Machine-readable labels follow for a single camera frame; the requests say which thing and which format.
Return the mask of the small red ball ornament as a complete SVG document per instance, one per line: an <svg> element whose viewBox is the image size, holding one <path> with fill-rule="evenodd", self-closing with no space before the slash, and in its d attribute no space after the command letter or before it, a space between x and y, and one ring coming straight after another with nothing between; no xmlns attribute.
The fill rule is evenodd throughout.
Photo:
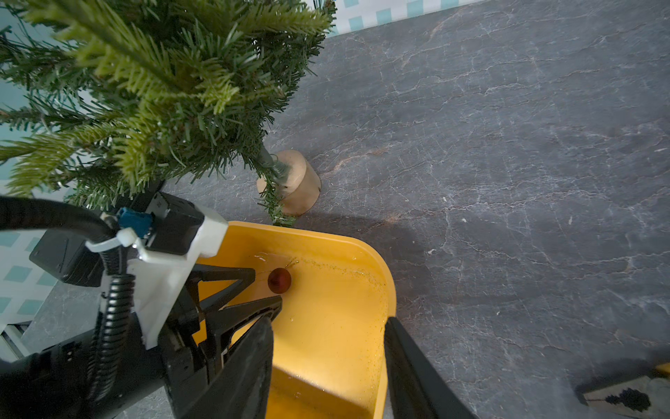
<svg viewBox="0 0 670 419"><path fill-rule="evenodd" d="M291 288L291 273L286 268L276 268L270 272L267 283L273 293L286 293Z"/></svg>

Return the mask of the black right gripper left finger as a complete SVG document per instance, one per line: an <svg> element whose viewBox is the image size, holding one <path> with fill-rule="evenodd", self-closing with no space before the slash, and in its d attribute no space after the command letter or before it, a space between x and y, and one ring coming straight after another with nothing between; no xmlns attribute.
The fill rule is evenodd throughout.
<svg viewBox="0 0 670 419"><path fill-rule="evenodd" d="M273 349L271 322L263 317L236 342L229 363L187 410L186 417L266 417Z"/></svg>

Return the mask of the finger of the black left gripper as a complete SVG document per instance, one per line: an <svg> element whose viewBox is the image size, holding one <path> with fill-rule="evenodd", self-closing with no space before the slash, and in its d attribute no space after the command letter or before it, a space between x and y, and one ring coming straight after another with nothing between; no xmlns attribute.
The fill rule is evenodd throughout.
<svg viewBox="0 0 670 419"><path fill-rule="evenodd" d="M269 316L273 321L283 307L281 296L253 300L205 316L207 339L202 343L202 351L207 359L221 361L221 356L231 346L234 334L258 317Z"/></svg>
<svg viewBox="0 0 670 419"><path fill-rule="evenodd" d="M196 264L186 282L186 289L203 314L216 312L255 282L252 268L221 267Z"/></svg>

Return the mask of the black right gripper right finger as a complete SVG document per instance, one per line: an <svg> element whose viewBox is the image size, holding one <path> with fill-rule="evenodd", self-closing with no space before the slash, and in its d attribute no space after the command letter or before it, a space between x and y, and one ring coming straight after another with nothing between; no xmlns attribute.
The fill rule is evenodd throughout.
<svg viewBox="0 0 670 419"><path fill-rule="evenodd" d="M385 325L388 389L395 418L472 418L396 317Z"/></svg>

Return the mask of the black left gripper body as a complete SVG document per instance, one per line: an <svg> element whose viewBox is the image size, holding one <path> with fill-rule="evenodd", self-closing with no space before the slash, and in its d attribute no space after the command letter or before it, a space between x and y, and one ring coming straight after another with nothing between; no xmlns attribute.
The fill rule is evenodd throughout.
<svg viewBox="0 0 670 419"><path fill-rule="evenodd" d="M176 418L216 418L220 413L214 361L193 338L216 302L215 296L200 301L180 293L160 332L165 389Z"/></svg>

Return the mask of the small green christmas tree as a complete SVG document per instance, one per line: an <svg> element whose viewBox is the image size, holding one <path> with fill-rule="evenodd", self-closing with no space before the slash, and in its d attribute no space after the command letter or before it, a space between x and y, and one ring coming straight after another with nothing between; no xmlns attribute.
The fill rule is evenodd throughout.
<svg viewBox="0 0 670 419"><path fill-rule="evenodd" d="M263 141L333 27L333 1L4 1L1 78L27 104L3 108L24 133L1 146L14 197L68 189L104 210L151 183L223 174L262 183L275 225L287 164Z"/></svg>

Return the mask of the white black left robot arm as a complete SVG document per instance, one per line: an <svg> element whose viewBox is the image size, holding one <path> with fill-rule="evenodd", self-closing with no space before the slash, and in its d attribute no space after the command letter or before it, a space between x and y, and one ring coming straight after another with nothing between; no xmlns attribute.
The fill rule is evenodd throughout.
<svg viewBox="0 0 670 419"><path fill-rule="evenodd" d="M1 365L4 418L114 418L164 388L177 418L262 418L267 411L280 296L236 303L251 268L199 265L155 347L131 314L113 379L89 366L94 331Z"/></svg>

